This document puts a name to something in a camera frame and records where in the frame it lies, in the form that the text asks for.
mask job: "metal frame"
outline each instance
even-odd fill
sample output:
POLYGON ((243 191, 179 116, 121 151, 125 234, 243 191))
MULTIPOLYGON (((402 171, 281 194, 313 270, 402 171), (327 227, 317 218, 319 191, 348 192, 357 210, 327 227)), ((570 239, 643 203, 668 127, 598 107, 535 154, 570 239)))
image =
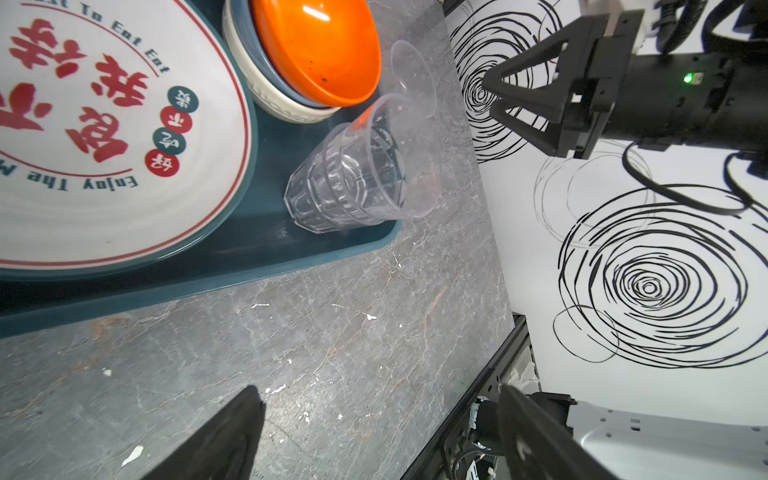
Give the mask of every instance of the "metal frame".
POLYGON ((408 467, 401 480, 436 480, 446 468, 450 468, 452 458, 457 452, 476 449, 468 439, 469 410, 478 396, 484 396, 493 402, 499 401, 499 387, 503 375, 515 363, 515 360, 530 348, 528 326, 525 317, 515 317, 515 329, 509 334, 502 346, 496 351, 480 375, 469 386, 466 393, 456 404, 437 432, 427 442, 413 463, 408 467))
POLYGON ((447 17, 449 13, 456 10, 457 7, 462 3, 464 3, 465 0, 437 0, 437 1, 442 3, 442 13, 447 17))

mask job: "tray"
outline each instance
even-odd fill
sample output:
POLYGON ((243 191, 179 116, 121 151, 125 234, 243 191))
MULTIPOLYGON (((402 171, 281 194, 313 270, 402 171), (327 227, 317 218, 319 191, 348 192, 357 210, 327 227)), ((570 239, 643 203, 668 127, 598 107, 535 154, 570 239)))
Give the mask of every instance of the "tray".
MULTIPOLYGON (((220 32, 223 0, 193 0, 220 32)), ((256 107, 259 147, 250 188, 210 236, 167 260, 94 280, 0 282, 0 338, 301 270, 384 247, 401 222, 315 235, 283 202, 290 174, 338 124, 376 98, 319 124, 288 124, 256 107)))

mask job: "black spiral drawing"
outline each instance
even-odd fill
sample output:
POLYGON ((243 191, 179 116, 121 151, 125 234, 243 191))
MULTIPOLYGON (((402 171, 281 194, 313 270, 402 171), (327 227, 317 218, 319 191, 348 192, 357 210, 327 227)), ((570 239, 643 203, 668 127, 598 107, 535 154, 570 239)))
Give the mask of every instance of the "black spiral drawing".
MULTIPOLYGON (((544 37, 562 28, 555 11, 557 2, 546 0, 525 2, 525 11, 509 9, 509 0, 488 0, 477 8, 476 2, 465 2, 460 9, 468 17, 451 32, 458 78, 462 87, 465 108, 472 126, 472 140, 478 162, 505 158, 523 148, 528 142, 491 118, 489 110, 496 96, 482 88, 482 78, 489 68, 508 60, 535 45, 544 37)), ((528 68, 509 78, 510 83, 526 88, 549 84, 554 74, 554 62, 528 68)), ((519 116, 524 111, 513 109, 519 116)), ((539 116, 522 118, 536 128, 543 129, 546 120, 539 116)))
MULTIPOLYGON (((675 187, 733 199, 715 187, 675 187)), ((646 193, 608 201, 566 236, 565 309, 552 324, 560 344, 588 362, 619 356, 665 369, 731 367, 768 353, 768 314, 749 301, 768 284, 768 209, 721 217, 666 199, 626 206, 646 193)))
MULTIPOLYGON (((547 158, 534 182, 533 204, 536 220, 550 235, 562 242, 574 223, 592 210, 585 206, 583 196, 573 191, 580 177, 586 177, 589 187, 595 187, 588 196, 591 201, 600 202, 597 205, 637 186, 635 179, 626 175, 621 166, 621 155, 626 147, 626 142, 604 139, 597 142, 588 160, 573 157, 547 158), (598 173, 605 181, 598 178, 598 173), (582 202, 574 204, 574 198, 582 202)), ((637 149, 629 152, 629 158, 635 168, 652 178, 650 168, 637 149)), ((629 206, 628 202, 638 200, 643 205, 652 204, 656 201, 656 194, 648 190, 643 198, 630 197, 625 203, 629 206)), ((587 245, 578 240, 571 240, 570 245, 582 248, 600 246, 594 241, 587 245)))

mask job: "clear plastic cup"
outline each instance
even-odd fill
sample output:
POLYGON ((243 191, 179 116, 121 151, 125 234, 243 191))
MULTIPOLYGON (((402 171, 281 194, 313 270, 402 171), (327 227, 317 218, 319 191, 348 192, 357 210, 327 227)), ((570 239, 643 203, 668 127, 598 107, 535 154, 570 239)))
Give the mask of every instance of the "clear plastic cup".
POLYGON ((314 233, 423 217, 440 196, 437 136, 423 110, 386 94, 333 129, 291 175, 285 202, 314 233))
POLYGON ((437 91, 432 72, 419 51, 405 40, 396 41, 384 57, 380 88, 407 97, 425 118, 435 114, 437 91))

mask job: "plate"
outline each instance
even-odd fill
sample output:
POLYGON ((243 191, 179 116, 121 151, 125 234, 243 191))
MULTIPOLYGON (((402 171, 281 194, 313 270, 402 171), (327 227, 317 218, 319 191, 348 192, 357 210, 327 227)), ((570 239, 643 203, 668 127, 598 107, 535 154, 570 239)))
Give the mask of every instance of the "plate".
POLYGON ((1 277, 133 268, 224 221, 253 175, 255 116, 193 7, 22 0, 0 11, 1 277))
POLYGON ((222 14, 222 30, 227 45, 232 50, 243 76, 246 78, 248 88, 253 92, 253 99, 265 112, 282 121, 294 124, 313 124, 323 121, 339 111, 339 107, 310 108, 301 105, 288 98, 283 92, 270 83, 261 73, 261 70, 253 64, 243 42, 237 35, 237 28, 231 14, 230 0, 224 4, 222 14))

